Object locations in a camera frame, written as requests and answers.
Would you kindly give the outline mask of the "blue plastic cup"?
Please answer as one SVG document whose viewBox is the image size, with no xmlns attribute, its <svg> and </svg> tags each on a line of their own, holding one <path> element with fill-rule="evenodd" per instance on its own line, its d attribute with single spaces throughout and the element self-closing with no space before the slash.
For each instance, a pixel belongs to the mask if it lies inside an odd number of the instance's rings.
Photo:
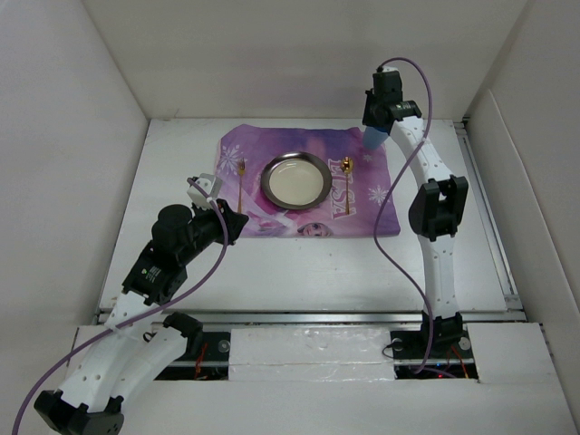
<svg viewBox="0 0 580 435">
<path fill-rule="evenodd" d="M 389 139 L 389 133 L 386 130 L 367 126 L 363 132 L 362 145 L 367 150 L 377 150 L 387 139 Z"/>
</svg>

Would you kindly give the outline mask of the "gold fork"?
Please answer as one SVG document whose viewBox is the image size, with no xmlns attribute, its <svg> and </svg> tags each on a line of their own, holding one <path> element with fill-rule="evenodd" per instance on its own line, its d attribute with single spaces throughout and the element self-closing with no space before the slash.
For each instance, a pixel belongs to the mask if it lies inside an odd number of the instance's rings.
<svg viewBox="0 0 580 435">
<path fill-rule="evenodd" d="M 237 174 L 238 174 L 238 203 L 237 212 L 241 214 L 243 212 L 243 180 L 246 173 L 246 161 L 242 158 L 237 164 Z"/>
</svg>

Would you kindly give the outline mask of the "purple Elsa cloth placemat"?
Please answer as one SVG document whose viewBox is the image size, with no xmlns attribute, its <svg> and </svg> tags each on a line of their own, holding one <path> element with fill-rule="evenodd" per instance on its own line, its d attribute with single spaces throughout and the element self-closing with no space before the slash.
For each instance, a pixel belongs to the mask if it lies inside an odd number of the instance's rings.
<svg viewBox="0 0 580 435">
<path fill-rule="evenodd" d="M 271 203 L 260 187 L 264 167 L 288 152 L 308 152 L 320 158 L 333 177 L 324 202 L 308 210 L 288 210 Z M 345 180 L 341 161 L 353 159 L 350 215 L 345 213 Z M 358 128 L 308 130 L 260 128 L 242 124 L 217 145 L 215 174 L 222 179 L 220 196 L 237 209 L 237 164 L 244 158 L 243 214 L 249 216 L 243 237 L 371 237 L 396 236 L 401 227 L 387 193 L 391 186 L 385 146 L 367 150 Z"/>
</svg>

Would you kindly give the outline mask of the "metal rimmed cream plate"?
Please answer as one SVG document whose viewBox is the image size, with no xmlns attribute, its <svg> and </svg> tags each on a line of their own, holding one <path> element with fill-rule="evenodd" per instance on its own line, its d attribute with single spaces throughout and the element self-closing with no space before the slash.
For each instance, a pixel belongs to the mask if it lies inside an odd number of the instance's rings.
<svg viewBox="0 0 580 435">
<path fill-rule="evenodd" d="M 260 187 L 274 205 L 307 210 L 325 201 L 333 178 L 328 166 L 315 155 L 288 152 L 272 159 L 262 171 Z"/>
</svg>

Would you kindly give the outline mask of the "gold spoon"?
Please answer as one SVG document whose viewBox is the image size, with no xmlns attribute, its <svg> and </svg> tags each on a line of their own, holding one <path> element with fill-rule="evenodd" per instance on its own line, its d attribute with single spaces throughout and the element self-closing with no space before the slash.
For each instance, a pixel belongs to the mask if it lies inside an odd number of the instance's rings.
<svg viewBox="0 0 580 435">
<path fill-rule="evenodd" d="M 341 170 L 345 180 L 345 213 L 350 215 L 350 176 L 353 173 L 353 159 L 346 156 L 341 161 Z"/>
</svg>

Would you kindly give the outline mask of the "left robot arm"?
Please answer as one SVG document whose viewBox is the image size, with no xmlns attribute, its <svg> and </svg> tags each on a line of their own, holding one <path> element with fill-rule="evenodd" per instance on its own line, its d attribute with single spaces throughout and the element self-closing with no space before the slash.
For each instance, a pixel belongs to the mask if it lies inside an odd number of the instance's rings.
<svg viewBox="0 0 580 435">
<path fill-rule="evenodd" d="M 128 404 L 172 362 L 201 351 L 203 325 L 183 313 L 161 312 L 187 280 L 187 266 L 214 243 L 236 242 L 248 216 L 224 199 L 205 207 L 170 205 L 122 283 L 105 331 L 66 381 L 42 391 L 34 409 L 59 434 L 117 434 Z"/>
</svg>

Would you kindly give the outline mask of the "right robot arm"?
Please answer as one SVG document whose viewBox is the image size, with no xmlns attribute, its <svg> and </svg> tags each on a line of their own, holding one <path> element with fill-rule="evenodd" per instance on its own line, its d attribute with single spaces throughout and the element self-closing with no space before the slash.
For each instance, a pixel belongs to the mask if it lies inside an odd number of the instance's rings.
<svg viewBox="0 0 580 435">
<path fill-rule="evenodd" d="M 453 249 L 469 183 L 453 175 L 440 158 L 429 137 L 431 121 L 423 119 L 416 102 L 404 100 L 397 69 L 378 67 L 372 88 L 365 94 L 363 146 L 376 150 L 386 140 L 393 140 L 405 157 L 403 167 L 411 170 L 418 187 L 408 219 L 423 258 L 421 327 L 418 332 L 393 333 L 393 350 L 400 359 L 438 357 L 463 335 Z"/>
</svg>

